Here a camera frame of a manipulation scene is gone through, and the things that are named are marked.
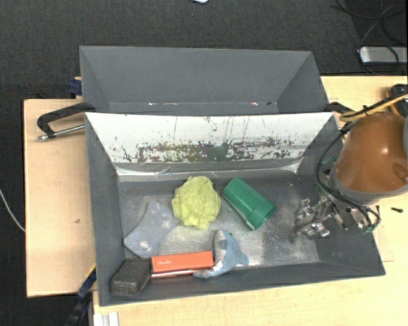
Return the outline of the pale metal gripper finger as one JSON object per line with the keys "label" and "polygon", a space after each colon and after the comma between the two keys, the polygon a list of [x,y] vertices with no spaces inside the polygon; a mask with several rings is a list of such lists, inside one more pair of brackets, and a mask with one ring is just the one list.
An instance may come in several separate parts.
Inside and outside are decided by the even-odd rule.
{"label": "pale metal gripper finger", "polygon": [[311,205],[311,201],[306,198],[301,200],[295,214],[294,219],[296,223],[311,223],[317,218],[320,210],[320,203]]}
{"label": "pale metal gripper finger", "polygon": [[293,228],[295,235],[303,235],[308,239],[329,238],[330,230],[328,230],[321,221],[313,221],[306,225],[296,225]]}

